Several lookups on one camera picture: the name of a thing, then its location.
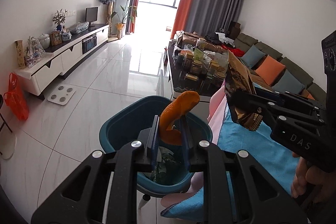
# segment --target red cloth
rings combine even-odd
[[[238,49],[238,48],[229,48],[227,46],[221,45],[222,48],[229,50],[230,52],[232,52],[236,57],[242,57],[245,52],[243,52],[242,50]]]

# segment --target orange plastic bag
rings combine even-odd
[[[19,120],[25,121],[28,119],[29,108],[22,94],[19,79],[16,74],[11,73],[9,75],[8,92],[6,92],[3,97],[6,105],[10,107]]]

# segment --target trash bin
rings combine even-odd
[[[171,101],[161,96],[148,96],[140,99],[132,105],[126,107],[121,112],[107,120],[100,129],[99,140],[105,153],[119,150],[123,145],[132,140],[136,140],[140,131],[152,127],[155,115],[161,115],[162,111]],[[210,127],[200,118],[192,113],[186,115],[190,131],[200,131],[205,140],[212,141]],[[175,121],[175,126],[179,129],[179,121]],[[174,152],[174,158],[184,163],[182,147],[163,143],[164,146]],[[171,185],[161,185],[148,179],[144,174],[138,173],[138,190],[144,194],[154,197],[163,197],[170,193],[181,193],[187,191],[193,173],[185,168],[184,164],[173,174],[168,174]]]

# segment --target white drawer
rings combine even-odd
[[[77,43],[61,53],[63,70],[71,68],[82,55],[82,43]]]
[[[45,87],[49,85],[62,71],[63,66],[61,55],[56,56],[40,68],[40,70],[34,74],[40,91],[42,92]]]
[[[100,32],[97,32],[97,45],[103,42],[105,39],[109,37],[109,28],[105,28]]]

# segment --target chair leg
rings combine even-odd
[[[1,119],[3,120],[3,124],[2,124],[2,126],[1,126],[1,128],[0,128],[0,131],[1,131],[1,129],[3,128],[3,126],[4,126],[4,124],[7,126],[7,128],[9,129],[9,131],[11,132],[11,133],[13,133],[13,131],[11,130],[11,128],[9,127],[9,125],[8,125],[8,123],[5,121],[5,119],[2,117],[2,115],[1,115],[1,113],[0,113],[0,117],[1,117]]]

